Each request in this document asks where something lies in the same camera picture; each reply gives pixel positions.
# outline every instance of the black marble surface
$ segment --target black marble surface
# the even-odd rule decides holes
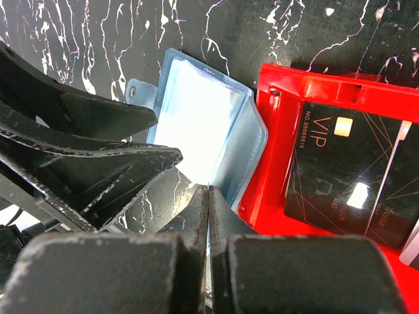
[[[120,101],[131,78],[157,84],[167,48],[251,88],[265,62],[419,87],[417,0],[0,0],[0,36],[59,82]],[[160,228],[194,191],[176,169],[165,184],[131,230]]]

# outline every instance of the red tray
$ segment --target red tray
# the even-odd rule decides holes
[[[264,64],[257,108],[268,128],[268,143],[238,211],[261,234],[331,235],[283,213],[297,122],[305,101],[419,123],[418,90]],[[419,313],[419,271],[402,264],[399,251],[380,248],[392,266],[409,313]]]

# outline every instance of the card chip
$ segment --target card chip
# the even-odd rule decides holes
[[[348,137],[351,133],[352,122],[353,120],[351,118],[344,118],[342,116],[338,116],[334,134]]]

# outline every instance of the screw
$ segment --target screw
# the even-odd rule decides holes
[[[136,87],[135,86],[131,86],[130,88],[130,97],[133,98],[136,95]]]

